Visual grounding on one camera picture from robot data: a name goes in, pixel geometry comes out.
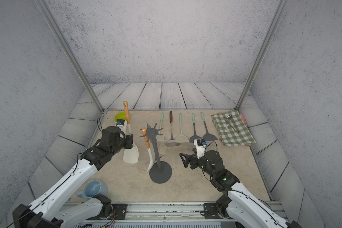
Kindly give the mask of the cream spatula mint handle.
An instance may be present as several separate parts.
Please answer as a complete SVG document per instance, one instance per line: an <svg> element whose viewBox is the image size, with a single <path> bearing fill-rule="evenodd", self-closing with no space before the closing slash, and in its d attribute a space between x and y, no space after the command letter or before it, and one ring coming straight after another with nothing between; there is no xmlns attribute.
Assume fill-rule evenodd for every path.
<svg viewBox="0 0 342 228"><path fill-rule="evenodd" d="M189 138L182 132L182 113L179 113L180 134L175 138L176 143L188 143Z"/></svg>
<svg viewBox="0 0 342 228"><path fill-rule="evenodd" d="M160 129L162 128L163 120L164 120L164 113L161 114L160 126L159 126ZM165 140L165 137L163 136L161 130L159 131L159 135L156 136L156 139L158 142L163 142Z"/></svg>

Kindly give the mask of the grey spatula mint handle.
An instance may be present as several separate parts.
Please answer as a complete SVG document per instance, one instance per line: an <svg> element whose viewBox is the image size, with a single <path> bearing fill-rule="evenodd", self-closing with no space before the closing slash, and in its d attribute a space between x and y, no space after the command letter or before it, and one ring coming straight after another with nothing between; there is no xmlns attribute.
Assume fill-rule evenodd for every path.
<svg viewBox="0 0 342 228"><path fill-rule="evenodd" d="M203 136L203 138L204 138L205 141L207 141L207 142L216 141L216 140L217 140L217 137L216 137L215 135L209 133L209 131L208 131L204 113L201 112L200 115L201 115L201 118L202 118L202 120L203 120L204 127L205 127L205 131L206 131L206 134Z"/></svg>

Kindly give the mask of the grey spoon mint handle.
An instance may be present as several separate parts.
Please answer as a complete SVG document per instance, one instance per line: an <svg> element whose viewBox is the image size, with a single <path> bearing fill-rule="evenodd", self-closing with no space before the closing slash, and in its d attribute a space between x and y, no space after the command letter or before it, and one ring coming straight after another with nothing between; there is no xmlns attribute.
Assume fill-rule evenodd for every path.
<svg viewBox="0 0 342 228"><path fill-rule="evenodd" d="M200 139L201 137L196 134L195 114L192 113L192 124L193 124L193 136L190 137L189 142L194 143L194 140Z"/></svg>

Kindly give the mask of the cream turner wooden handle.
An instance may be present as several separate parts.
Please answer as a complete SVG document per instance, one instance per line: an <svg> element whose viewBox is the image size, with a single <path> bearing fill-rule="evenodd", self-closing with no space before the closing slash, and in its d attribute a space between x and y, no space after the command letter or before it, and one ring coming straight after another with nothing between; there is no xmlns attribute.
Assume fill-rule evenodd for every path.
<svg viewBox="0 0 342 228"><path fill-rule="evenodd" d="M125 112L125 116L127 120L126 130L127 130L127 133L131 135L132 132L131 132L128 102L124 101L123 106L124 106L124 112ZM138 159L139 159L139 151L138 151L137 146L133 143L131 149L125 149L124 155L123 155L123 161L126 163L135 164L138 162Z"/></svg>

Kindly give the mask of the grey utensil rack stand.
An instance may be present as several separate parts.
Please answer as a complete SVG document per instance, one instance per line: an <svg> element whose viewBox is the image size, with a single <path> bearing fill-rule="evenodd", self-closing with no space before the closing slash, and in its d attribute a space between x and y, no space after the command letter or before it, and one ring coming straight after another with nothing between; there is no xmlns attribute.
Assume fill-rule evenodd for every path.
<svg viewBox="0 0 342 228"><path fill-rule="evenodd" d="M161 129L157 129L157 124L154 125L154 127L151 127L149 124L147 124L147 133L146 136L149 138L149 142L152 144L154 149L154 158L156 161L156 167L154 168L154 165L152 169L149 171L150 178L153 182L157 184L163 184L166 183L172 176L172 168L171 166L165 162L160 160L160 154L158 150L158 144L156 136L159 135L159 131Z"/></svg>

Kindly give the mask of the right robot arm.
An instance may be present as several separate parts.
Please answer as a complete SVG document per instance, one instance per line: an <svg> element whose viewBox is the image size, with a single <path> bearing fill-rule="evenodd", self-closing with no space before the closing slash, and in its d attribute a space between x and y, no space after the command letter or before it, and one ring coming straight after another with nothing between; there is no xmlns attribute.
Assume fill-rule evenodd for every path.
<svg viewBox="0 0 342 228"><path fill-rule="evenodd" d="M203 217L234 219L244 228L300 228L296 222L289 222L273 212L255 197L233 173L225 168L220 153L207 150L203 139L196 140L193 154L180 153L185 168L200 168L210 176L209 182L223 195L213 209L205 209Z"/></svg>

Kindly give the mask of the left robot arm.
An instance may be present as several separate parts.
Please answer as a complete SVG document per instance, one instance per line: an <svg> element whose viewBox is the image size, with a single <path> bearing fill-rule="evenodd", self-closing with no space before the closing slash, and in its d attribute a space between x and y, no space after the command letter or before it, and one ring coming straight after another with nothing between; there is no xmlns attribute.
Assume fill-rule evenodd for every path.
<svg viewBox="0 0 342 228"><path fill-rule="evenodd" d="M64 203L91 176L97 173L122 149L133 147L133 134L126 133L126 121L117 119L115 126L102 130L101 139L81 153L77 163L48 191L29 205L20 204L13 213L15 228L71 228L84 220L100 216L115 219L112 201L97 193L88 201L69 210Z"/></svg>

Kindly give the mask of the grey ladle brown handle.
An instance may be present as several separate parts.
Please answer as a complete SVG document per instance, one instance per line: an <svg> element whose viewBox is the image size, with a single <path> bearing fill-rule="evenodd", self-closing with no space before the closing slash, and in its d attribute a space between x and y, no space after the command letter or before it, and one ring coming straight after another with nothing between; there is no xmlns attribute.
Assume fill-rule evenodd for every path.
<svg viewBox="0 0 342 228"><path fill-rule="evenodd" d="M173 113L172 111L169 112L169 118L170 118L170 127L171 127L171 138L170 140L166 141L165 145L166 147L176 147L176 146L179 146L180 143L176 142L176 140L173 137Z"/></svg>

